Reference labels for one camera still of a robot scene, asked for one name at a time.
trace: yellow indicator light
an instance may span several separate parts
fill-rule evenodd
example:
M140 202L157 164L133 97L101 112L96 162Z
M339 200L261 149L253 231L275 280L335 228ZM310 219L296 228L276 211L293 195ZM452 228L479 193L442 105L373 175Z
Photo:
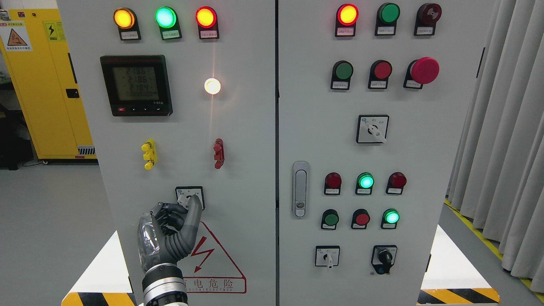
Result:
M344 26L351 26L359 17L359 10L353 4L344 4L338 9L338 21Z
M134 13L127 8L116 9L113 20L121 29L130 29L134 26Z
M221 83L216 78L209 78L204 82L204 89L207 93L215 95L221 90Z
M196 22L203 28L211 28L216 20L217 15L210 7L201 7L196 11Z

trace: grey floor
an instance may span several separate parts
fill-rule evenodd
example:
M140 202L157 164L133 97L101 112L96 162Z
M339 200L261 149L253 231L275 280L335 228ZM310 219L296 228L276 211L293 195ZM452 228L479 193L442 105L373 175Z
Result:
M0 210L2 305L59 306L114 231L98 166L0 170ZM440 225L503 306L542 305L447 206Z

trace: meter display screen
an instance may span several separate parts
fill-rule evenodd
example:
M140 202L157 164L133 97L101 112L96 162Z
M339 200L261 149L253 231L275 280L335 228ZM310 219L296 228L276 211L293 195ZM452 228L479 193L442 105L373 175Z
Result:
M159 99L157 79L153 67L114 67L113 76L119 100Z

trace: white switch lever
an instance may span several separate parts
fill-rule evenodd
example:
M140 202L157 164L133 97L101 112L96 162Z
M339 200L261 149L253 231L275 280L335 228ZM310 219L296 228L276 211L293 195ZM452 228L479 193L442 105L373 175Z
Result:
M332 260L332 255L327 253L323 255L323 259L327 262L327 267L331 269L334 266L334 262Z
M365 122L364 124L367 126L368 131L370 131L370 133L374 135L378 139L379 142L386 143L387 140L385 139L384 134L380 130L378 130L377 127L370 124L368 121Z

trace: high voltage warning sign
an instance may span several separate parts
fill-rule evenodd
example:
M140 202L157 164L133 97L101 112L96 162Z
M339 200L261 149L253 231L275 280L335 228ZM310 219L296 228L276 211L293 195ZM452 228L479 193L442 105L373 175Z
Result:
M44 21L44 29L49 41L66 41L61 21Z
M193 252L180 265L188 293L247 291L245 275L204 222L200 223Z
M6 51L32 51L30 38L23 21L0 21L0 38L2 38Z

